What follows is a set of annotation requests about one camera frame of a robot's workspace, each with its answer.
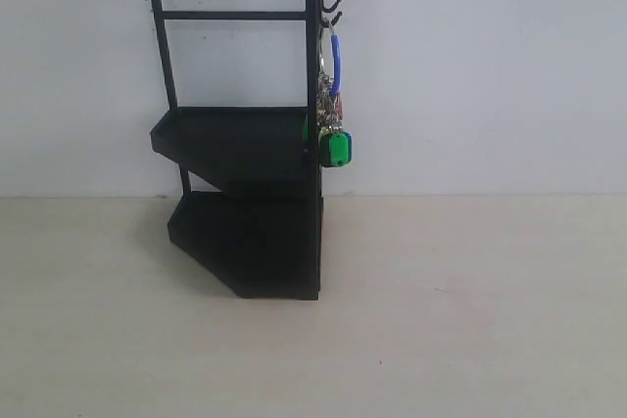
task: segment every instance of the black shelf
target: black shelf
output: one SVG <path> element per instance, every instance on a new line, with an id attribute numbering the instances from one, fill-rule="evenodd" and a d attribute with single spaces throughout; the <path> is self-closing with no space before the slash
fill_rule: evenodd
<path id="1" fill-rule="evenodd" d="M 307 196 L 307 108 L 189 108 L 167 112 L 153 150 L 229 196 Z"/>
<path id="2" fill-rule="evenodd" d="M 317 299 L 305 200 L 183 196 L 168 224 L 173 243 L 242 298 Z"/>
<path id="3" fill-rule="evenodd" d="M 243 298 L 318 296 L 318 42 L 322 12 L 332 13 L 339 2 L 327 9 L 324 0 L 305 0 L 303 12 L 190 12 L 164 11 L 161 0 L 151 0 L 169 105 L 151 141 L 156 152 L 178 163 L 183 188 L 169 238 Z M 305 22 L 307 105 L 179 107 L 166 22 L 214 20 Z M 192 191 L 189 172 L 221 193 Z"/>

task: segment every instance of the table surface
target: table surface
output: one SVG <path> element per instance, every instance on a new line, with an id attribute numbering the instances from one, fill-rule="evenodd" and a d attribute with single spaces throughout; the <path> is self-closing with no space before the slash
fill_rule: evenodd
<path id="1" fill-rule="evenodd" d="M 328 198 L 318 302 L 167 199 L 0 200 L 0 416 L 624 417 L 627 197 Z"/>

